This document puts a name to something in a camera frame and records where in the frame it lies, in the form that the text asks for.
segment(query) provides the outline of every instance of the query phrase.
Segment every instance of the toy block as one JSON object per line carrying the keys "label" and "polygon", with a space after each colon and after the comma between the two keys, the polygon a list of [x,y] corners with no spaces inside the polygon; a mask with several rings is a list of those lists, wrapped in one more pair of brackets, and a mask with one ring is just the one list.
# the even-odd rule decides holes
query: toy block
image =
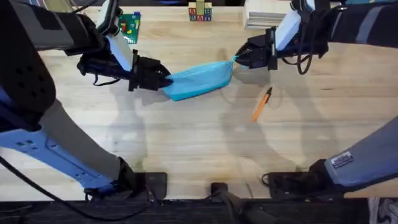
{"label": "toy block", "polygon": [[190,2],[188,4],[188,12],[190,15],[196,15],[197,14],[197,4],[195,2]]}
{"label": "toy block", "polygon": [[205,14],[205,0],[197,0],[197,15]]}
{"label": "toy block", "polygon": [[204,16],[205,22],[210,22],[211,21],[211,16]]}
{"label": "toy block", "polygon": [[211,8],[205,8],[205,16],[211,16]]}
{"label": "toy block", "polygon": [[190,16],[197,14],[197,9],[196,8],[189,8],[188,11],[189,11],[189,15]]}
{"label": "toy block", "polygon": [[205,16],[204,15],[197,15],[197,20],[200,22],[203,22],[205,20]]}
{"label": "toy block", "polygon": [[197,15],[189,15],[189,20],[190,21],[196,21],[197,20]]}

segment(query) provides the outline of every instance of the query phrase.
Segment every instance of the black wire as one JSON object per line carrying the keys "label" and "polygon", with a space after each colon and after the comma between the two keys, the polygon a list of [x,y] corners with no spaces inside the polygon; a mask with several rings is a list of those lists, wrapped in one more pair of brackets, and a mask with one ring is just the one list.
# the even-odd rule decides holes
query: black wire
{"label": "black wire", "polygon": [[99,0],[92,0],[92,1],[89,2],[87,5],[82,6],[82,7],[78,8],[78,9],[76,9],[76,10],[70,12],[70,13],[76,14],[76,13],[78,13],[78,12],[81,12],[81,11],[85,10],[86,8],[88,8],[88,7],[92,6],[92,5],[94,5],[94,4],[97,3],[98,1],[99,1]]}
{"label": "black wire", "polygon": [[7,170],[12,172],[14,175],[19,177],[21,180],[23,180],[25,183],[29,184],[34,189],[38,190],[40,193],[46,195],[47,197],[51,198],[52,200],[54,200],[54,201],[56,201],[58,203],[61,203],[62,205],[66,206],[70,210],[76,212],[77,214],[79,214],[79,215],[81,215],[81,216],[83,216],[85,218],[90,218],[92,220],[104,221],[104,222],[119,222],[119,221],[126,220],[128,218],[132,218],[132,217],[134,217],[134,216],[146,211],[150,207],[150,204],[147,204],[147,205],[141,207],[138,211],[135,211],[135,212],[133,212],[130,215],[126,215],[125,217],[120,217],[120,218],[95,217],[93,215],[87,214],[87,213],[79,210],[78,208],[74,207],[70,203],[58,198],[54,194],[51,194],[47,190],[43,189],[41,186],[39,186],[38,184],[36,184],[32,180],[30,180],[27,176],[25,176],[23,173],[21,173],[19,170],[17,170],[15,167],[13,167],[10,163],[8,163],[2,156],[0,156],[0,164],[3,165]]}
{"label": "black wire", "polygon": [[[302,35],[301,35],[300,43],[299,43],[299,47],[298,47],[297,62],[296,63],[291,63],[291,62],[288,62],[284,58],[282,60],[285,63],[287,63],[287,64],[296,65],[298,73],[300,75],[306,74],[308,72],[308,70],[310,69],[310,66],[311,66],[311,62],[312,62],[312,58],[313,58],[313,47],[315,45],[315,37],[317,36],[317,32],[318,32],[320,24],[322,23],[322,20],[324,20],[324,18],[326,18],[326,16],[328,16],[334,10],[338,10],[338,9],[341,9],[341,8],[344,8],[344,7],[347,7],[347,6],[336,6],[333,9],[330,9],[329,11],[325,12],[320,18],[318,18],[316,20],[316,23],[315,23],[315,26],[314,26],[314,29],[313,29],[313,32],[312,32],[311,38],[310,38],[310,51],[309,51],[309,53],[308,53],[308,55],[306,57],[301,59],[302,50],[303,50],[303,44],[304,44],[304,37],[305,37],[305,33],[307,31],[307,26],[308,26],[307,24],[304,24],[303,27],[302,27]],[[306,61],[307,59],[308,59],[308,62],[306,64],[304,70],[302,70],[301,64],[304,61]]]}
{"label": "black wire", "polygon": [[[309,55],[306,55],[302,60],[301,60],[301,63],[302,62],[305,62],[307,59],[309,58]],[[297,65],[297,62],[290,62],[290,61],[288,61],[286,58],[282,58],[282,61],[284,61],[286,64],[288,64],[288,65]]]}
{"label": "black wire", "polygon": [[301,56],[302,56],[302,50],[303,50],[303,45],[304,45],[304,37],[305,37],[305,33],[307,32],[307,26],[306,24],[303,25],[302,28],[302,32],[301,32],[301,38],[300,38],[300,45],[298,47],[298,54],[297,54],[297,70],[298,73],[300,75],[304,75],[308,72],[308,70],[310,69],[311,66],[311,62],[312,62],[312,50],[313,50],[313,39],[311,38],[311,47],[310,47],[310,53],[308,54],[308,62],[305,66],[304,71],[301,68]]}
{"label": "black wire", "polygon": [[236,223],[236,217],[235,217],[235,213],[234,213],[234,210],[233,210],[233,205],[232,205],[231,200],[229,198],[227,198],[227,199],[228,199],[228,202],[225,202],[225,204],[226,204],[226,208],[228,210],[229,218],[231,219],[231,223],[235,224]]}

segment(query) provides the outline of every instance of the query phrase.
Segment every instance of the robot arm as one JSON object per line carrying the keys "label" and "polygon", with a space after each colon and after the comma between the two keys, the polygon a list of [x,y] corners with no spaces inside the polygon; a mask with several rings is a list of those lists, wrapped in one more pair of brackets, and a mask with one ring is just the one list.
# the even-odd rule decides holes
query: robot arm
{"label": "robot arm", "polygon": [[[105,18],[114,18],[117,1],[106,4]],[[115,18],[105,19],[101,24],[108,26],[100,29],[86,16],[50,12],[17,1],[4,1],[0,15],[4,30],[9,32],[0,36],[5,55],[0,60],[0,146],[28,154],[69,175],[92,196],[136,196],[156,182],[150,189],[164,198],[165,173],[134,173],[123,159],[105,151],[73,122],[55,99],[54,82],[37,50],[83,54],[80,66],[87,72],[96,62],[95,69],[98,64],[102,66],[98,75],[128,79],[131,90],[138,86],[157,89],[166,80],[167,69],[158,60],[140,58],[126,42],[113,42],[118,38],[117,32],[111,32]],[[131,54],[127,69],[120,61],[128,54],[118,55],[120,46]]]}
{"label": "robot arm", "polygon": [[[236,61],[249,68],[268,66],[275,70],[278,58],[301,54],[309,55],[305,58],[311,54],[321,57],[328,50],[328,42],[398,47],[398,31],[389,27],[389,21],[398,17],[397,3],[328,9],[318,1],[293,0],[292,8],[295,10],[277,29],[250,38],[237,52]],[[298,59],[296,65],[305,58]],[[272,198],[285,200],[342,197],[345,192],[393,179],[398,176],[397,131],[398,117],[344,152],[317,161],[308,172],[271,172],[264,175],[264,182]]]}
{"label": "robot arm", "polygon": [[[321,58],[328,51],[328,42],[398,47],[398,32],[388,26],[397,17],[395,2],[330,9],[328,1],[293,0],[291,6],[292,11],[278,28],[248,39],[236,53],[238,63],[249,68],[276,70],[278,58],[304,54],[308,54],[305,58],[314,54]],[[305,60],[298,58],[295,65]]]}

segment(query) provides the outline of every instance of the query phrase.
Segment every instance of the blue fabric bag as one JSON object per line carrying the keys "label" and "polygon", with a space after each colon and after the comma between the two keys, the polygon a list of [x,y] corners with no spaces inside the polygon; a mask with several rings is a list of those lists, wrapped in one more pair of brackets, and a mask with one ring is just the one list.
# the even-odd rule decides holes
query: blue fabric bag
{"label": "blue fabric bag", "polygon": [[163,91],[174,101],[198,96],[229,84],[233,61],[197,65],[183,72],[169,75],[173,84]]}

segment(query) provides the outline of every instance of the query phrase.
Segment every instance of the wooden table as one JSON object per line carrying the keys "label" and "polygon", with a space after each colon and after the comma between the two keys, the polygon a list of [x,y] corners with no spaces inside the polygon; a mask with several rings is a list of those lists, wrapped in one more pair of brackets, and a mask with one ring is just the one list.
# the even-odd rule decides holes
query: wooden table
{"label": "wooden table", "polygon": [[[125,7],[143,14],[132,45],[179,72],[205,62],[229,60],[248,37],[240,7],[215,7],[213,22],[189,22],[184,7]],[[87,10],[95,17],[98,8]],[[167,198],[202,198],[212,182],[226,182],[240,197],[268,197],[259,177],[270,171],[305,170],[381,127],[398,114],[398,50],[330,44],[306,75],[294,66],[278,71],[242,70],[231,84],[174,102],[161,91],[127,91],[127,82],[95,87],[76,69],[78,57],[42,52],[69,115],[105,149],[135,171],[169,174]],[[274,94],[258,122],[251,116],[269,86]],[[73,179],[18,152],[1,154],[61,198],[83,199]],[[0,200],[47,200],[1,168]],[[398,181],[349,197],[398,196]]]}

